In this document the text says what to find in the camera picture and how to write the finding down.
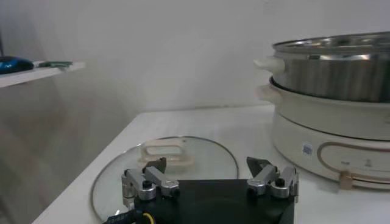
glass pot lid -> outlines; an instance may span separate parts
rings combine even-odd
[[[118,155],[96,177],[91,190],[95,214],[106,221],[127,212],[122,203],[121,175],[126,169],[141,170],[147,162],[165,157],[165,175],[176,180],[238,178],[238,165],[232,153],[209,139],[182,136],[154,139]]]

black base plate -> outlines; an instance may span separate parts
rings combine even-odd
[[[135,200],[135,209],[152,214],[158,224],[294,223],[294,197],[277,199],[267,191],[256,197],[247,180],[180,180],[180,196]]]

label sticker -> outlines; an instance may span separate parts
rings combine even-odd
[[[303,143],[302,153],[306,156],[311,156],[311,154],[313,154],[313,146],[309,143]]]

yellow wire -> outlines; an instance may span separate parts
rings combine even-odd
[[[149,219],[149,221],[151,221],[151,224],[155,224],[152,215],[150,215],[149,213],[146,213],[146,212],[144,214],[142,214],[142,215],[147,217]]]

white lid handle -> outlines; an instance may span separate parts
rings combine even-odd
[[[275,58],[273,56],[264,59],[256,59],[253,62],[257,69],[267,70],[273,74],[279,74],[285,71],[285,62],[283,59]]]

